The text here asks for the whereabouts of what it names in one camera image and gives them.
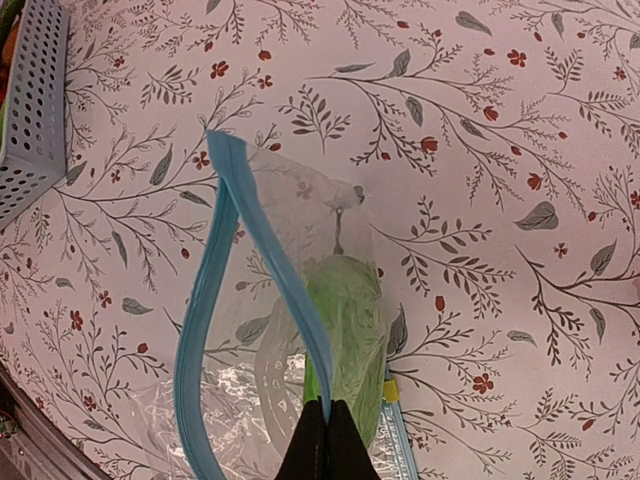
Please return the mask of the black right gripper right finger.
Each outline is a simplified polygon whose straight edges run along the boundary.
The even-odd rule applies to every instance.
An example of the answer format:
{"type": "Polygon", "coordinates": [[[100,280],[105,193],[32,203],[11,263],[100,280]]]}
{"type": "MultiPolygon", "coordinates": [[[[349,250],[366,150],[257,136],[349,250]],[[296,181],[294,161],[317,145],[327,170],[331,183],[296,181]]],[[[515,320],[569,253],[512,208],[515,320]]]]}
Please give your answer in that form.
{"type": "Polygon", "coordinates": [[[329,423],[324,431],[323,478],[330,480],[377,480],[347,403],[331,404],[329,423]]]}

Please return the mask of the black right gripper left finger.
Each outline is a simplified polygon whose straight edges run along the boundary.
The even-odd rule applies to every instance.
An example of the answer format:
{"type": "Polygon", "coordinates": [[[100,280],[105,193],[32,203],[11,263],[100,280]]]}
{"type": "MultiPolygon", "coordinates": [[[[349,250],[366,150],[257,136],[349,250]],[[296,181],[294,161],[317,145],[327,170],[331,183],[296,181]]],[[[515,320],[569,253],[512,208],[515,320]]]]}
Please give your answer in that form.
{"type": "Polygon", "coordinates": [[[311,400],[304,405],[277,480],[319,480],[323,478],[326,423],[322,405],[311,400]]]}

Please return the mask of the short green bitter gourd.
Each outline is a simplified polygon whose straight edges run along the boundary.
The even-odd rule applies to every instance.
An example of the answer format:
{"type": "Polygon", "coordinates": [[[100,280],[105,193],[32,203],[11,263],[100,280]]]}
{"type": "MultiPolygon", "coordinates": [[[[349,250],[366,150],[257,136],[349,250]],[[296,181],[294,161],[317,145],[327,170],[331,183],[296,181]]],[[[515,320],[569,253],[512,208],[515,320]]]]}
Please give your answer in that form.
{"type": "Polygon", "coordinates": [[[334,247],[310,271],[306,289],[329,334],[332,398],[347,403],[365,447],[376,436],[381,410],[389,327],[381,314],[375,265],[341,241],[346,209],[335,209],[334,247]]]}

